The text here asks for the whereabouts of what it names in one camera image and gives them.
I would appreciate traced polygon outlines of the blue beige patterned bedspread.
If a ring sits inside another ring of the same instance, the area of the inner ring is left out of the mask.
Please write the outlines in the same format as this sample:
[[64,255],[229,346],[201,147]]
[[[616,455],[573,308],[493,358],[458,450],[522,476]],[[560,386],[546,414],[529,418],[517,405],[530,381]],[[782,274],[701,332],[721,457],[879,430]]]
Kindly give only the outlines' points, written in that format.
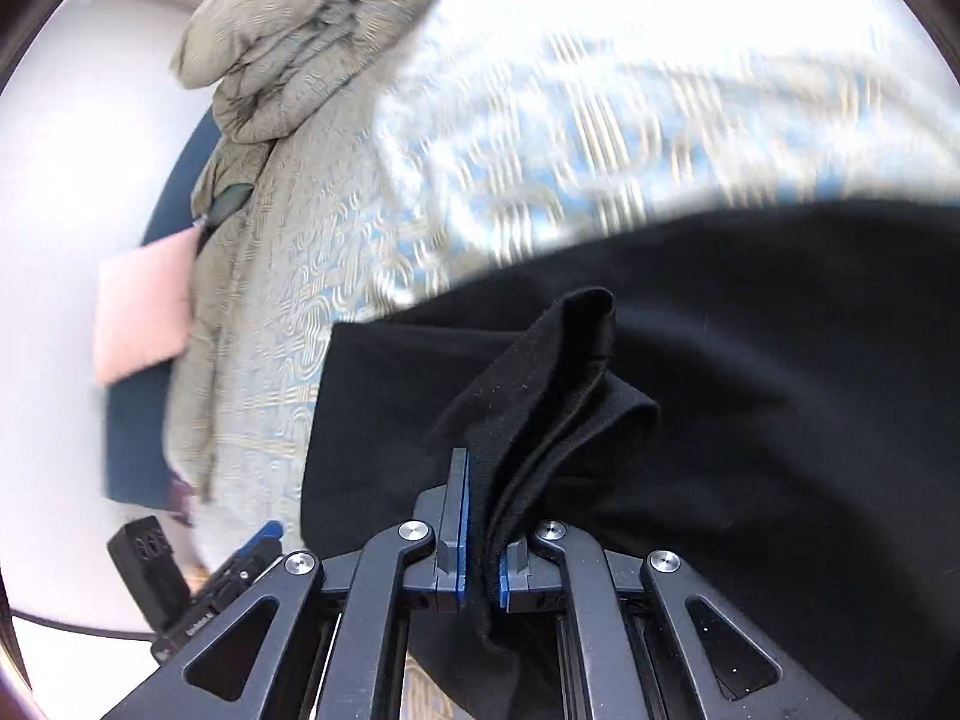
[[957,80],[903,0],[433,0],[295,132],[220,132],[195,184],[217,226],[164,448],[200,552],[272,518],[308,548],[337,325],[690,216],[867,200],[958,213]]

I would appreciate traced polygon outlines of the pink pillow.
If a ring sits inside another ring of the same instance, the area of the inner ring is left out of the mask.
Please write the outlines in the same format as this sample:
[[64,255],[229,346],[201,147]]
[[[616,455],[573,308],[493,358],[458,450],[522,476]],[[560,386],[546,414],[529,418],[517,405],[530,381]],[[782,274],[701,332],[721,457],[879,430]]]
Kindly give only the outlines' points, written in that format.
[[190,226],[127,252],[98,289],[93,374],[109,387],[184,351],[200,229]]

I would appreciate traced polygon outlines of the folded patterned comforter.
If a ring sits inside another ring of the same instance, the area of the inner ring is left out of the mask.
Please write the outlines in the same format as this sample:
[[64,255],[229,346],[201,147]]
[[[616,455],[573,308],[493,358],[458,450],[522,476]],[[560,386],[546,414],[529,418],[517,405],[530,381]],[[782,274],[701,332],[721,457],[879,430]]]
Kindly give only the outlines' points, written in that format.
[[171,59],[184,88],[211,86],[233,143],[271,142],[412,29],[433,0],[203,0]]

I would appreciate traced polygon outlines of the dark blue bed frame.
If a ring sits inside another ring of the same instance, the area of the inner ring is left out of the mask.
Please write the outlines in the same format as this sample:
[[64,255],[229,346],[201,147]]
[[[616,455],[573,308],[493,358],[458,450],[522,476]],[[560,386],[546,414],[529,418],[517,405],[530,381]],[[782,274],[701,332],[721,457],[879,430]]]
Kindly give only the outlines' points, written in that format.
[[190,195],[220,139],[210,114],[187,140],[142,245],[110,269],[94,319],[94,377],[106,387],[104,484],[121,504],[174,512],[184,485],[167,465],[164,413],[172,361],[190,337],[189,283],[202,233]]

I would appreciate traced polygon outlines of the black pants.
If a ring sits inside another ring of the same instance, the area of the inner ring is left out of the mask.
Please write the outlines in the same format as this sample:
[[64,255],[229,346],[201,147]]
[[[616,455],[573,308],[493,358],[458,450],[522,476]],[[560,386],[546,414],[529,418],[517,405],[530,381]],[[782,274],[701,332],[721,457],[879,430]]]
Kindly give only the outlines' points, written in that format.
[[358,550],[469,456],[467,606],[416,661],[478,718],[555,718],[551,622],[498,561],[556,518],[675,551],[866,718],[958,712],[958,213],[716,211],[334,328],[301,534]]

